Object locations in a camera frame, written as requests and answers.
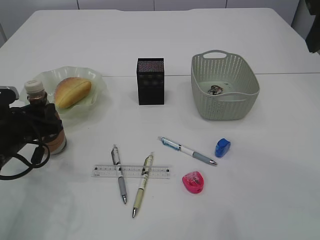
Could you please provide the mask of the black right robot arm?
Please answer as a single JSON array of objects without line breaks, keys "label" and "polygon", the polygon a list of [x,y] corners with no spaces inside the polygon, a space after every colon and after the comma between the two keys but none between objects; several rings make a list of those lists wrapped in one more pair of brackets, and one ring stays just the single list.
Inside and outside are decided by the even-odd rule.
[{"label": "black right robot arm", "polygon": [[320,0],[305,0],[307,9],[311,16],[315,16],[310,31],[305,39],[310,53],[320,50]]}]

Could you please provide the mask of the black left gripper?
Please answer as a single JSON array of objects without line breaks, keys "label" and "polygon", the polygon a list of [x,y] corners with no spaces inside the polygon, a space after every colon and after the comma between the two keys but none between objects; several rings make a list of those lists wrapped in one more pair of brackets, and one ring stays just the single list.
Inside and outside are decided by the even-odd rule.
[{"label": "black left gripper", "polygon": [[0,164],[32,141],[48,143],[63,130],[55,105],[26,105],[3,109],[0,113]]}]

